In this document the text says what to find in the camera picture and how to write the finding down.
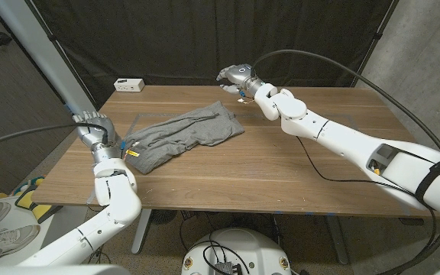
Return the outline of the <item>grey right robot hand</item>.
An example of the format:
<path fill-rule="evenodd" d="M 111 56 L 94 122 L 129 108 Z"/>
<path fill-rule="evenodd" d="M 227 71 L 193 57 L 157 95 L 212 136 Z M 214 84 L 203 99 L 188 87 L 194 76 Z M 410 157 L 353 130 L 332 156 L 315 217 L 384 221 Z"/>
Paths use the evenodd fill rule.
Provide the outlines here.
<path fill-rule="evenodd" d="M 253 88 L 255 80 L 252 76 L 250 65 L 231 65 L 221 69 L 216 76 L 216 80 L 221 81 L 224 79 L 230 82 L 229 85 L 220 85 L 220 87 L 226 92 L 232 95 L 237 95 L 240 92 L 247 92 L 251 95 L 255 95 L 256 90 Z"/>

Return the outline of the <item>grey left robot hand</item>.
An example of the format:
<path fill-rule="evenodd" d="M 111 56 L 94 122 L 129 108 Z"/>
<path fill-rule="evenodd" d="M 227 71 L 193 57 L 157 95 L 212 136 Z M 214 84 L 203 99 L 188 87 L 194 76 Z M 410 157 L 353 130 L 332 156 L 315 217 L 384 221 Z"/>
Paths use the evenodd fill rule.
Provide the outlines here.
<path fill-rule="evenodd" d="M 107 146 L 121 143 L 121 137 L 115 131 L 112 120 L 102 113 L 83 111 L 81 115 L 73 115 L 73 120 L 75 123 L 91 124 L 76 129 L 80 140 L 88 147 L 97 143 Z"/>

